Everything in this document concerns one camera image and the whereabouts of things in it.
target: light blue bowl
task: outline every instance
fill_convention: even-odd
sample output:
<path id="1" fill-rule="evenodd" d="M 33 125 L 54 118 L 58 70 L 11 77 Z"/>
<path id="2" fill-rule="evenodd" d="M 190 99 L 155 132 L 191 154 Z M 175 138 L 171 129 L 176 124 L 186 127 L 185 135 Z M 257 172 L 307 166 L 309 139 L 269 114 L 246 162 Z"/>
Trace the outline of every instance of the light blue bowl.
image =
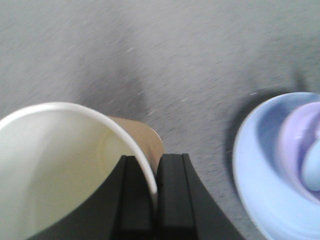
<path id="1" fill-rule="evenodd" d="M 240 199 L 268 240 L 320 240 L 320 205 L 298 193 L 278 173 L 275 147 L 284 119 L 320 95 L 294 92 L 259 105 L 245 119 L 233 149 L 233 174 Z"/>

